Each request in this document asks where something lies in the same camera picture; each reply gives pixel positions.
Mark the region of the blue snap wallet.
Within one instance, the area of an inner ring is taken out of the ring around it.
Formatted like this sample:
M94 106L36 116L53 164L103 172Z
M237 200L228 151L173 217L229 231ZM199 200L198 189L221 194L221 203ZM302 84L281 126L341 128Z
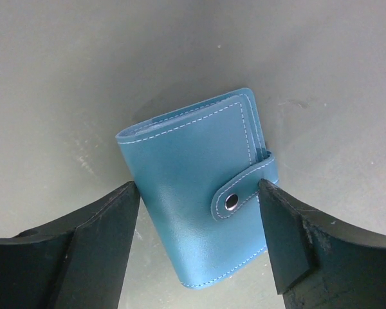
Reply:
M251 89L140 122L116 141L183 286L218 283L266 250L258 183L279 174Z

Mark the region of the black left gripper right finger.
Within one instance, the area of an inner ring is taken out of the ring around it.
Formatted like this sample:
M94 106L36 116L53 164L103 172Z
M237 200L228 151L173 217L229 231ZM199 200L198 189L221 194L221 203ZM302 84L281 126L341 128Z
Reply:
M386 308L386 235L326 214L265 179L259 204L286 308Z

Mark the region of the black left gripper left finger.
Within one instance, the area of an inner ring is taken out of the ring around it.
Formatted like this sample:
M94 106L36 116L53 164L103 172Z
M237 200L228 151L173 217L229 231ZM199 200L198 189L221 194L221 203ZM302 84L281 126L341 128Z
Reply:
M0 238L0 308L117 308L140 193L127 182L101 199Z

